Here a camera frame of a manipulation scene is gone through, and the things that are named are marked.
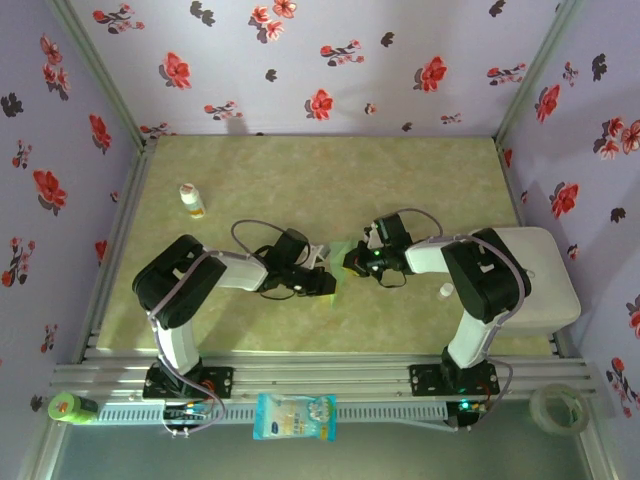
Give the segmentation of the light green paper sheet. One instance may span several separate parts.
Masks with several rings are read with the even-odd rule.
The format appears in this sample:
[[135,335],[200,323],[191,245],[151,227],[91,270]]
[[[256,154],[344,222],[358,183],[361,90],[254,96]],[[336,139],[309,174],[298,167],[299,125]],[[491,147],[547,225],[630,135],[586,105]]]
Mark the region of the light green paper sheet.
[[343,267],[343,262],[346,254],[355,246],[356,243],[353,240],[331,242],[329,245],[330,253],[326,259],[326,266],[336,280],[335,292],[329,296],[329,305],[332,309],[336,307],[341,297],[341,290],[345,281],[349,276],[353,275],[350,270]]

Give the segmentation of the small white pill bottle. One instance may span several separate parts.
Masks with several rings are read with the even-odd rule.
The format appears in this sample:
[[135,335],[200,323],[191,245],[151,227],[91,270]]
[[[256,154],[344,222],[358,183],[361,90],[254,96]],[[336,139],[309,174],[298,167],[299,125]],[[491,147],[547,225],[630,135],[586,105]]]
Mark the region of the small white pill bottle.
[[193,184],[182,184],[179,189],[179,195],[183,205],[192,218],[202,218],[206,214],[200,193]]

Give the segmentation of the blue wet wipes packet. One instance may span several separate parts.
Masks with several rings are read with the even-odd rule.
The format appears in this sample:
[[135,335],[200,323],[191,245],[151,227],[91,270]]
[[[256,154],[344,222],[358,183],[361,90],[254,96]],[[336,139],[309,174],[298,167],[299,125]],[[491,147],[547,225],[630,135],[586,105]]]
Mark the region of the blue wet wipes packet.
[[337,429],[335,395],[261,393],[257,397],[254,440],[314,438],[333,442]]

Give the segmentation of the white plastic medicine box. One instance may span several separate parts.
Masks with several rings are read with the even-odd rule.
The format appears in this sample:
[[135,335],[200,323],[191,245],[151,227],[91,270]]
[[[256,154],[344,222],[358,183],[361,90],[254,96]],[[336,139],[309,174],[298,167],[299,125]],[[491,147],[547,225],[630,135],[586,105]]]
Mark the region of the white plastic medicine box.
[[499,334],[548,336],[575,322],[581,305],[553,236],[539,227],[497,228],[496,232],[531,283],[523,306]]

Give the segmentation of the clear adhesive tape roll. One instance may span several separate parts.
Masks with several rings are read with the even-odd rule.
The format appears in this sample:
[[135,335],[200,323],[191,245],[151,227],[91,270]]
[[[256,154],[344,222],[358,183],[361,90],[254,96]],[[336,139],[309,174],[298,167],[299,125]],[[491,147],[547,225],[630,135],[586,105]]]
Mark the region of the clear adhesive tape roll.
[[557,436],[579,435],[591,419],[586,399],[579,390],[565,384],[549,384],[536,390],[530,398],[529,411],[541,430]]

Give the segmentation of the long aluminium mounting rail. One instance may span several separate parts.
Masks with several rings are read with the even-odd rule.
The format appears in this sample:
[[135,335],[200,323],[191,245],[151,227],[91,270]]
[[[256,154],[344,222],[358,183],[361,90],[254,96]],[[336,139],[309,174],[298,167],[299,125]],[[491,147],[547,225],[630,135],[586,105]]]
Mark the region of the long aluminium mounting rail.
[[[91,350],[80,364],[55,367],[50,387],[100,400],[140,400],[146,371],[154,360],[155,355],[150,352],[117,356],[106,350]],[[508,400],[526,399],[551,383],[569,385],[587,397],[602,388],[594,367],[580,358],[534,356],[501,360],[514,370],[507,388]],[[438,362],[436,356],[366,353],[232,352],[203,358],[206,366],[234,370],[231,400],[236,403],[247,403],[259,393],[334,394],[346,402],[409,400],[409,367]]]

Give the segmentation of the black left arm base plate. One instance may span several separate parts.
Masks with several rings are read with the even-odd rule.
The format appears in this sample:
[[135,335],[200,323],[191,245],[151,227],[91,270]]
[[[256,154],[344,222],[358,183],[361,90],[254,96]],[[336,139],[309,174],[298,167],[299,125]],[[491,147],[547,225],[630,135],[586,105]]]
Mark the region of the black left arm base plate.
[[[193,383],[216,393],[221,399],[229,399],[233,387],[232,367],[196,365],[185,377]],[[173,375],[159,362],[147,371],[142,397],[145,400],[206,399],[207,394]]]

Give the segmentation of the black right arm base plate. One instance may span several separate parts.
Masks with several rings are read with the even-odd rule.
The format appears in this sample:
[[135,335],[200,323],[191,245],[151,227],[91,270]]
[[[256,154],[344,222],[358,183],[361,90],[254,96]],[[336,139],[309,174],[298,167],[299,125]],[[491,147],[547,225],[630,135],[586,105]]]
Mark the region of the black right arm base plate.
[[408,367],[412,395],[495,396],[500,392],[495,366],[481,362],[474,367],[460,369],[455,364],[415,364]]

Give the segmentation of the aluminium side rail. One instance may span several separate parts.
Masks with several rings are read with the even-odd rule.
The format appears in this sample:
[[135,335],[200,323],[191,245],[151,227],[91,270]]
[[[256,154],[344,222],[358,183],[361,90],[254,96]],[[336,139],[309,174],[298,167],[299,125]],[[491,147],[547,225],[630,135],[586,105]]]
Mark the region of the aluminium side rail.
[[[570,262],[569,243],[562,231],[562,221],[575,208],[580,186],[564,175],[555,175],[531,164],[522,149],[514,149],[511,158],[505,156],[507,150],[502,146],[498,148],[517,222],[521,226],[543,228],[553,236],[557,250],[555,262],[566,272]],[[532,335],[505,331],[493,341],[491,352],[508,356],[556,356],[553,334],[558,330],[554,327],[548,333]]]
[[99,267],[79,340],[72,355],[72,364],[80,364],[84,360],[92,333],[100,332],[157,143],[157,140],[147,141],[132,160],[129,175],[120,194],[106,253]]

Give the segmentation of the aluminium frame post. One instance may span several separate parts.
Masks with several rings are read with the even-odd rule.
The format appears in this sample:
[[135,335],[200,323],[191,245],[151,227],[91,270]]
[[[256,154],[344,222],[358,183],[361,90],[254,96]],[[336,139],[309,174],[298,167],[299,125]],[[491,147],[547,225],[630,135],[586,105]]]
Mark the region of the aluminium frame post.
[[585,429],[579,436],[587,468],[592,480],[619,480],[598,431]]
[[528,67],[524,80],[511,101],[498,130],[493,136],[496,145],[503,142],[510,128],[517,123],[528,95],[533,92],[536,83],[543,75],[555,51],[562,44],[566,32],[586,2],[587,0],[561,0],[559,2],[553,22],[543,38],[531,65]]
[[101,55],[77,15],[70,0],[45,0],[57,22],[69,36],[71,43],[84,62],[95,82],[106,96],[110,106],[127,130],[139,152],[143,152],[146,141],[135,125],[134,118],[119,92]]
[[47,422],[29,444],[17,480],[53,480],[67,427]]

